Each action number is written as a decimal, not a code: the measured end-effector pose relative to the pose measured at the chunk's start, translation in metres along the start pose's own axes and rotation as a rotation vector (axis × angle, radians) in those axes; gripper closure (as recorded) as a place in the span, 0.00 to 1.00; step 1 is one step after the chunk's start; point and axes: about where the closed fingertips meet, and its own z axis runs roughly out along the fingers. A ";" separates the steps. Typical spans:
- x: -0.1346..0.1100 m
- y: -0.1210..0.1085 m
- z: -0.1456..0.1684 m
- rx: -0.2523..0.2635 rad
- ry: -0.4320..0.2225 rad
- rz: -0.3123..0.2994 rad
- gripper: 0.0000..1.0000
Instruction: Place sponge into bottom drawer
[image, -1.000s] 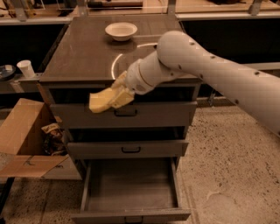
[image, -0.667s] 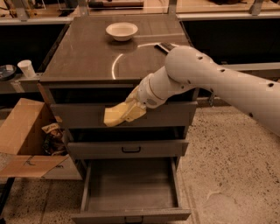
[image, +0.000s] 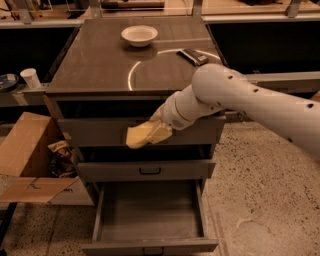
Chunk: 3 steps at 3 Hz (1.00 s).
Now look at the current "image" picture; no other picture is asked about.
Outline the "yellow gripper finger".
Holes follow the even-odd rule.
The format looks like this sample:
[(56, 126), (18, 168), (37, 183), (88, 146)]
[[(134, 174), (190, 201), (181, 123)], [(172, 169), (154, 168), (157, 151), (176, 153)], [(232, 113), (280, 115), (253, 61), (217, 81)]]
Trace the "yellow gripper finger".
[(150, 117), (150, 121), (151, 121), (151, 122), (155, 122), (155, 121), (158, 121), (158, 120), (161, 120), (161, 119), (162, 119), (163, 108), (164, 108), (164, 105), (161, 105), (161, 106), (154, 112), (154, 114)]
[(172, 128), (162, 122), (145, 122), (143, 131), (145, 132), (144, 144), (157, 144), (172, 136)]

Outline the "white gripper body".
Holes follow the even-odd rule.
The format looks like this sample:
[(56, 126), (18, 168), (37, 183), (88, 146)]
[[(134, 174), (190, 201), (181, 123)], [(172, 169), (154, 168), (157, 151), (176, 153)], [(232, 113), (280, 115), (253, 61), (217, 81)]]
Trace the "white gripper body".
[(163, 122), (175, 130), (183, 130), (186, 128), (186, 122), (176, 108), (174, 96), (170, 96), (163, 104), (161, 118)]

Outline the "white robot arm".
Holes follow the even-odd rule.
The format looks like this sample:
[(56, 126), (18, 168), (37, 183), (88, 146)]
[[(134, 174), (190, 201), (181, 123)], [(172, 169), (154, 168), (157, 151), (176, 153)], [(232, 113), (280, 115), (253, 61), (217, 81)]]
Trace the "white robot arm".
[(171, 95), (150, 118), (147, 140), (158, 143), (223, 109), (245, 114), (293, 145), (320, 159), (320, 103), (249, 83), (219, 64), (198, 68), (191, 84)]

